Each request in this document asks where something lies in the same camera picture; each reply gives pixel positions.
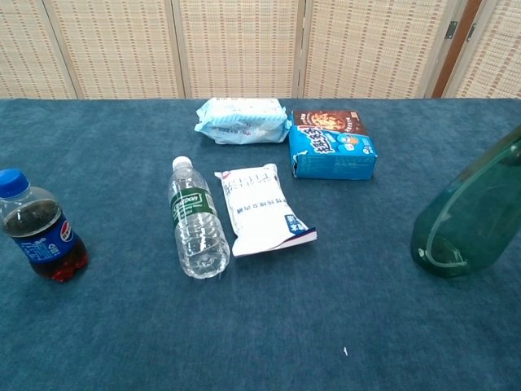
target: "wet wipes package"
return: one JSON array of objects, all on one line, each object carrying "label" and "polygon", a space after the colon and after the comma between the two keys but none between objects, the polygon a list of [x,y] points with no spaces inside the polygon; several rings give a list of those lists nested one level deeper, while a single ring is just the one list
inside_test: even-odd
[{"label": "wet wipes package", "polygon": [[232,247],[235,257],[291,247],[317,238],[315,228],[308,228],[287,204],[276,165],[215,175],[221,180],[237,235]]},{"label": "wet wipes package", "polygon": [[217,144],[281,143],[291,125],[277,99],[211,98],[197,115],[195,131]]},{"label": "wet wipes package", "polygon": [[295,111],[291,122],[295,178],[371,178],[378,154],[358,112]]}]

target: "cardboard box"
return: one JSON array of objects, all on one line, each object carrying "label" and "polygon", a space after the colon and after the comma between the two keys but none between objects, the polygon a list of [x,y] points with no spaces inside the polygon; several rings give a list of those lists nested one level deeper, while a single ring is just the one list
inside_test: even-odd
[{"label": "cardboard box", "polygon": [[295,111],[290,158],[295,178],[370,179],[378,154],[355,111]]}]

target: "pepsi logo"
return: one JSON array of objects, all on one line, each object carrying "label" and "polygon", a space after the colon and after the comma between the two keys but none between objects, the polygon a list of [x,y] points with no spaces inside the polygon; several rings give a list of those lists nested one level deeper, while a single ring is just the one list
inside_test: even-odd
[{"label": "pepsi logo", "polygon": [[59,230],[59,237],[64,242],[68,242],[72,239],[72,228],[67,220],[62,224],[62,228]]}]

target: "blue bottle cap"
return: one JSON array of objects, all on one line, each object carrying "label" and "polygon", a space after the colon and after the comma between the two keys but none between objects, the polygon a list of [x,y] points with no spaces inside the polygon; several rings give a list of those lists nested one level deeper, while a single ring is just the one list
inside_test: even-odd
[{"label": "blue bottle cap", "polygon": [[11,198],[23,193],[29,181],[19,169],[0,170],[0,198]]}]

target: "bottle label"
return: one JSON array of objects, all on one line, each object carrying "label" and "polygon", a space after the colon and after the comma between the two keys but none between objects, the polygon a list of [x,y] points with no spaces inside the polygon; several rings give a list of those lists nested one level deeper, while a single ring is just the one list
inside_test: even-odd
[{"label": "bottle label", "polygon": [[53,228],[25,238],[13,238],[31,262],[45,263],[66,255],[72,250],[77,236],[62,214]]},{"label": "bottle label", "polygon": [[210,193],[199,187],[178,191],[170,201],[174,228],[180,220],[194,213],[217,215]]}]

